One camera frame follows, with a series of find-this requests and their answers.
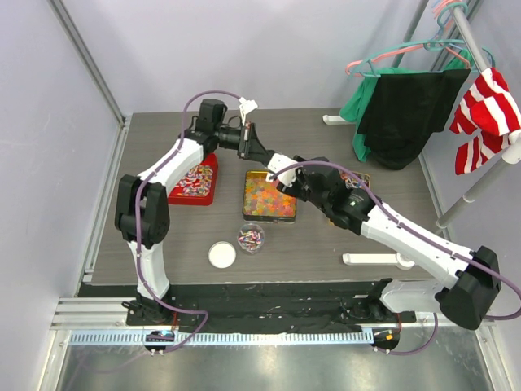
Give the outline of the gold gummy tin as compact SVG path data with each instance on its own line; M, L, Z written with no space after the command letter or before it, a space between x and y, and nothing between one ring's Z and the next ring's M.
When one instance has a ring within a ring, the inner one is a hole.
M275 182L268 182L267 171L248 170L243 193L243 219L247 222L293 223L297 199L283 194Z

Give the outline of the red candy tin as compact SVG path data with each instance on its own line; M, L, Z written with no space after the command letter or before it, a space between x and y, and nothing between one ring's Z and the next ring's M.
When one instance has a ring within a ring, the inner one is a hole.
M217 156L211 153L172 189L168 197L169 204L209 206L214 200L217 175Z

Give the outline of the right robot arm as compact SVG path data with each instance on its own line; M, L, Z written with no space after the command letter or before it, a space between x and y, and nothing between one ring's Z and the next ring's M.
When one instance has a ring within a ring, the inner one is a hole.
M384 322L403 311L441 313L467 330L477 329L501 291L496 253L455 244L411 222L365 184L348 187L354 174L326 158L274 157L269 171L278 189L319 209L335 226L380 243L424 269L431 280L392 280L371 297L371 318Z

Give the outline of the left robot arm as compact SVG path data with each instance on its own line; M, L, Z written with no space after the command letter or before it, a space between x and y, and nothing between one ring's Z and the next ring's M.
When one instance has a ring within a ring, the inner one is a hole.
M138 276L137 296L127 308L154 324L166 324L174 312L163 252L172 189L218 148L234 150L239 158L262 165L274 156L258 140L254 124L246 120L257 109L256 101L244 97L238 101L238 126L225 123L224 102L204 99L196 116L183 119L182 132L165 155L149 169L126 174L119 181L115 227L133 254Z

